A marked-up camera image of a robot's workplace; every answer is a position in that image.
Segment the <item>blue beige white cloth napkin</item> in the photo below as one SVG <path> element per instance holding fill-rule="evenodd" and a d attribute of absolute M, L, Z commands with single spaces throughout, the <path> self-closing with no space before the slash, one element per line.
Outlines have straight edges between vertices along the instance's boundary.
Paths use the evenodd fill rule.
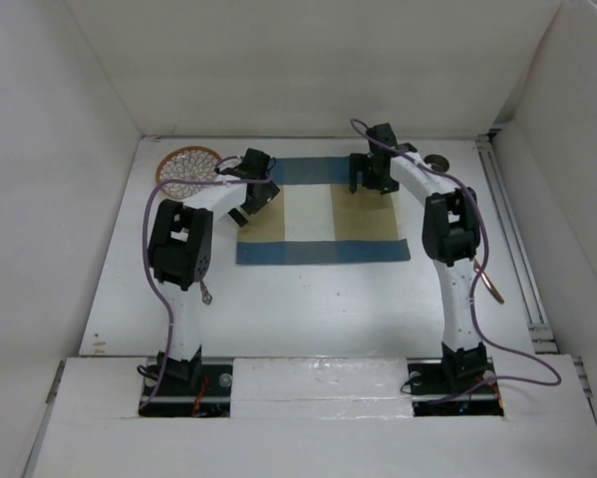
<path fill-rule="evenodd" d="M 411 259 L 398 195 L 349 190 L 349 158 L 272 162 L 279 193 L 238 231 L 242 266 L 338 265 Z"/>

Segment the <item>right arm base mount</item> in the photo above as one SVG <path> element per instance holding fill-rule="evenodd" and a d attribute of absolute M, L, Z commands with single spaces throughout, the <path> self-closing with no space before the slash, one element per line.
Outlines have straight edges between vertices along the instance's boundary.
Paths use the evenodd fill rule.
<path fill-rule="evenodd" d="M 451 383 L 439 362 L 411 362 L 401 394 L 412 400 L 414 417 L 504 415 L 499 388 L 492 381 L 490 363 L 485 372 Z"/>

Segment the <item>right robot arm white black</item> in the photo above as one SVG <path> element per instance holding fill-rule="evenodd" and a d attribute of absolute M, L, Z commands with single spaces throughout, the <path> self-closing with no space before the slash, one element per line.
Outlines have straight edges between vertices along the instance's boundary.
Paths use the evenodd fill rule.
<path fill-rule="evenodd" d="M 410 144 L 399 145 L 391 126 L 368 126 L 351 119 L 352 128 L 369 143 L 368 154 L 350 159 L 350 190 L 359 186 L 380 192 L 409 191 L 424 207 L 423 248 L 436 268 L 444 310 L 442 358 L 427 363 L 411 380 L 415 395 L 446 396 L 483 382 L 488 370 L 486 347 L 474 323 L 474 267 L 477 248 L 488 244 L 473 189 L 424 162 Z"/>

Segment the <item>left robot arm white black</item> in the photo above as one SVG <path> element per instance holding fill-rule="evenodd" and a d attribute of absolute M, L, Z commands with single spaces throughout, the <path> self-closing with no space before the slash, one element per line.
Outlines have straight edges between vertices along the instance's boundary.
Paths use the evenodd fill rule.
<path fill-rule="evenodd" d="M 188 291 L 198 285 L 209 305 L 204 278 L 209 271 L 214 223 L 224 216 L 240 227 L 279 193 L 271 179 L 272 158 L 249 148 L 220 160 L 207 179 L 181 172 L 160 176 L 149 194 L 142 226 L 145 274 L 167 313 L 164 349 L 141 374 L 151 394 L 192 395 L 202 390 L 202 344 Z"/>

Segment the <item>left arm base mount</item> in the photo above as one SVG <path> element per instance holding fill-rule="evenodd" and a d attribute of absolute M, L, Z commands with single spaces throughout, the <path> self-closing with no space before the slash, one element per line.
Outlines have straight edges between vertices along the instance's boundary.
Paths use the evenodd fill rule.
<path fill-rule="evenodd" d="M 155 363 L 140 364 L 138 373 L 144 380 L 141 407 L 155 385 L 157 366 Z M 155 398 L 139 409 L 139 415 L 147 418 L 228 418 L 232 384 L 232 362 L 205 363 L 198 384 L 192 388 L 165 377 Z"/>

